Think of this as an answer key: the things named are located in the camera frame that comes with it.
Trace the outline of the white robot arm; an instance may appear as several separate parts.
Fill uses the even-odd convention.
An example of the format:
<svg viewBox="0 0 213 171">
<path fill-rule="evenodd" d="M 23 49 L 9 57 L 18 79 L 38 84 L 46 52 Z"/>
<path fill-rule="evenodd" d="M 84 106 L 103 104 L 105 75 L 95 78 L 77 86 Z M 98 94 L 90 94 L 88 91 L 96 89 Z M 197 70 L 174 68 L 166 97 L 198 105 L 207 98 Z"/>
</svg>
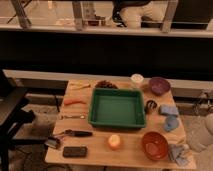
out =
<svg viewBox="0 0 213 171">
<path fill-rule="evenodd" d="M 192 135 L 188 144 L 195 152 L 202 152 L 213 145 L 213 113 L 205 117 L 204 124 Z"/>
</svg>

